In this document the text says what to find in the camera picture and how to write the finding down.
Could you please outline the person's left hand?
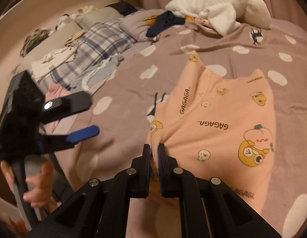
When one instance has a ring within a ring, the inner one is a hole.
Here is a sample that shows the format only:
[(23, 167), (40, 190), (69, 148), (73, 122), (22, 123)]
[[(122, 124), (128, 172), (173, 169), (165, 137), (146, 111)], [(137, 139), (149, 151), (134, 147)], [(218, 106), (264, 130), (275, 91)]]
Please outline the person's left hand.
[(23, 195), (23, 200), (30, 203), (31, 207), (43, 207), (48, 213), (53, 212), (58, 207), (52, 198), (53, 180), (54, 165), (46, 161), (39, 174), (26, 177), (26, 183), (33, 189)]

